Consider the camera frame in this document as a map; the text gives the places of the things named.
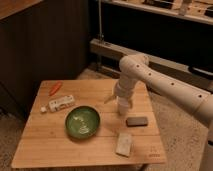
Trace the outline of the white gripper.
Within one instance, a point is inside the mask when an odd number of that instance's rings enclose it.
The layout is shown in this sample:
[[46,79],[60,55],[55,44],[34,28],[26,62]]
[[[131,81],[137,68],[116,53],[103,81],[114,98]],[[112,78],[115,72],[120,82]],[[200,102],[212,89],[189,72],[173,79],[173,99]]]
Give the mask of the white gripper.
[[[130,108],[133,107],[133,100],[131,97],[133,96],[134,93],[134,87],[135,87],[134,84],[121,84],[120,82],[117,82],[114,87],[114,94],[118,97],[126,98]],[[108,102],[115,100],[116,99],[115,95],[108,96],[105,99],[104,104],[107,104]]]

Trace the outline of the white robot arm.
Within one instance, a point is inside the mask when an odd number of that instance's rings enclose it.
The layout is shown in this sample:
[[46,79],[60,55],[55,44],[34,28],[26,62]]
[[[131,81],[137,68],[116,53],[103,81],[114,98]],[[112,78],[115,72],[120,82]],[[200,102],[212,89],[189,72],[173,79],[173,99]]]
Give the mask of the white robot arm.
[[134,88],[138,81],[142,81],[192,114],[204,126],[209,127],[213,123],[212,93],[151,69],[149,59],[144,54],[122,57],[119,68],[120,77],[105,102],[119,97],[125,99],[128,105],[132,105]]

